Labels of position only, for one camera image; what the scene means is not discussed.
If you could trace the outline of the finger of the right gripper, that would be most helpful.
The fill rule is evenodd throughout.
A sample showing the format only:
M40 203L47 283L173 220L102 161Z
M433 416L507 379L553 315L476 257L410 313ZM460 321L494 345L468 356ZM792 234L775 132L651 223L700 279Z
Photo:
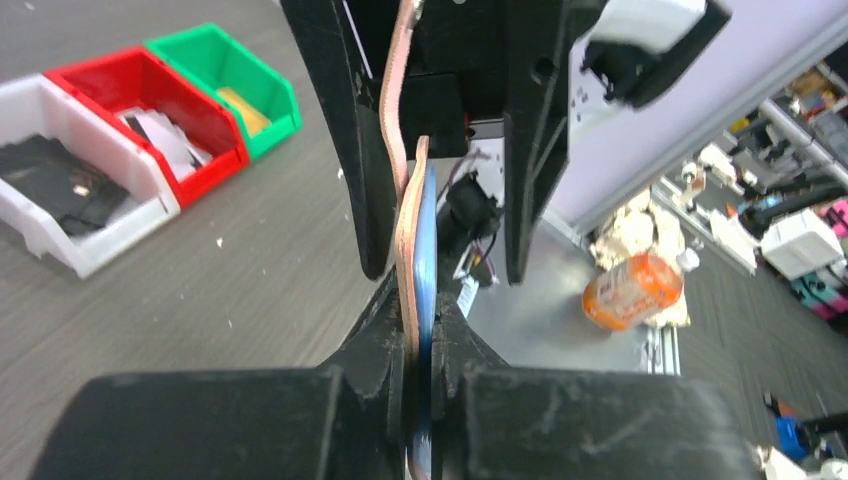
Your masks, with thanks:
M377 114L377 82L362 61L344 3L282 0L349 191L360 264L370 280L386 270L396 194Z
M603 1L504 3L504 251L523 281L541 211L568 160L570 52Z

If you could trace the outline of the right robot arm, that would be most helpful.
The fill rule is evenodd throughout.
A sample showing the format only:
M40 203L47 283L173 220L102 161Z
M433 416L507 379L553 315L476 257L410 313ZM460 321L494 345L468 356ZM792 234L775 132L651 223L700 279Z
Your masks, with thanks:
M730 20L717 1L285 1L281 5L346 177L364 275L387 265L419 137L458 157L468 127L504 126L507 278L519 283L569 160L571 78L641 109Z

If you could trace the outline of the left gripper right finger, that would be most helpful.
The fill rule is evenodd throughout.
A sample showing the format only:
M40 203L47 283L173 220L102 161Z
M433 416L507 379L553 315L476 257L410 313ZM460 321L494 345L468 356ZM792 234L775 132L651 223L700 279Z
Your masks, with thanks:
M713 386L649 373L642 334L610 336L571 293L507 294L464 314L440 296L437 479L756 479Z

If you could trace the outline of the tan leather card holder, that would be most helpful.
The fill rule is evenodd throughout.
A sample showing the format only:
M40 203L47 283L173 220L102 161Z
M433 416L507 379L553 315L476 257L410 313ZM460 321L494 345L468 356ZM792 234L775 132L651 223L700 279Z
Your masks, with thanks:
M423 8L421 1L401 1L391 34L388 57L379 98L379 121L389 155L395 186L397 219L394 254L399 293L400 319L403 325L404 373L406 374L404 410L407 414L406 465L414 479L431 479L432 440L430 428L422 416L429 412L423 402L429 398L429 368L424 365L425 329L422 327L415 292L415 254L417 253L420 213L425 192L429 137L417 141L416 164L408 172L407 151L400 122L400 99L412 46L414 27Z

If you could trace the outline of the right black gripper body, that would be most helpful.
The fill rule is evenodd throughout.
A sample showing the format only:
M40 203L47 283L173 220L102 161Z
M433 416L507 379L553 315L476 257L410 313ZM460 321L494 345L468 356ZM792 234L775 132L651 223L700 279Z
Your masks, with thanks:
M465 155L474 121L500 116L503 107L504 7L502 1L423 1L413 28L400 96L407 155L417 138L430 138L435 158ZM385 156L377 109L388 64L398 1L347 1L344 24L353 43L354 122L345 127L350 159Z

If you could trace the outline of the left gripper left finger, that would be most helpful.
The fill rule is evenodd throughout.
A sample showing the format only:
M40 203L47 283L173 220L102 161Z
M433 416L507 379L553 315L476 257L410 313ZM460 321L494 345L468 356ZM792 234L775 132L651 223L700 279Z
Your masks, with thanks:
M400 479L402 336L386 277L315 367L121 373L72 397L34 479Z

